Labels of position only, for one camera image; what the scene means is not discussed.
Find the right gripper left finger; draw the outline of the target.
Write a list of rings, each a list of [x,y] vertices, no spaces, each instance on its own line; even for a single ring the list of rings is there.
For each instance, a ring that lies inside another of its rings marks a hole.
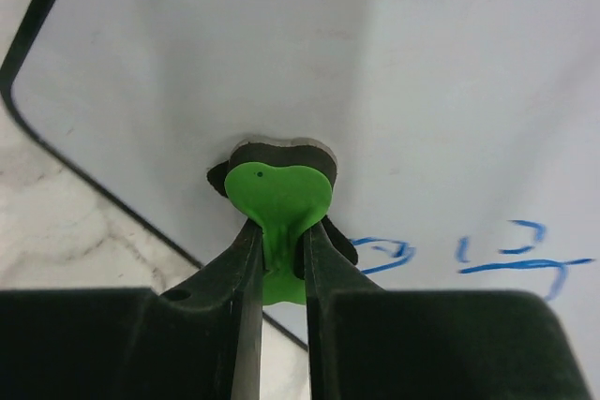
[[[262,232],[247,222],[206,267],[148,288],[5,290],[5,399],[256,399]]]

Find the green black whiteboard eraser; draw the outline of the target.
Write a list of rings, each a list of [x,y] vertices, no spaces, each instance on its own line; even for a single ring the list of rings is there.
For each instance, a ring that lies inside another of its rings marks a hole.
[[[206,178],[262,229],[262,304],[304,304],[302,235],[321,224],[338,253],[358,262],[351,241],[328,217],[338,176],[333,151],[309,138],[240,141]]]

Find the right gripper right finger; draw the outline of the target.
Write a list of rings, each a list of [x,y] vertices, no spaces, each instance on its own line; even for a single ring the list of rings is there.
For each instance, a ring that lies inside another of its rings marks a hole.
[[[382,289],[302,238],[315,399],[588,399],[562,325],[522,291]]]

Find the white whiteboard black frame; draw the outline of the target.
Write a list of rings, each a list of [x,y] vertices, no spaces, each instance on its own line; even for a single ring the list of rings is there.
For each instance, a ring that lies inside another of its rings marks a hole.
[[[329,146],[330,215],[392,289],[523,289],[599,344],[599,0],[33,0],[1,72],[39,141],[207,261],[206,182]]]

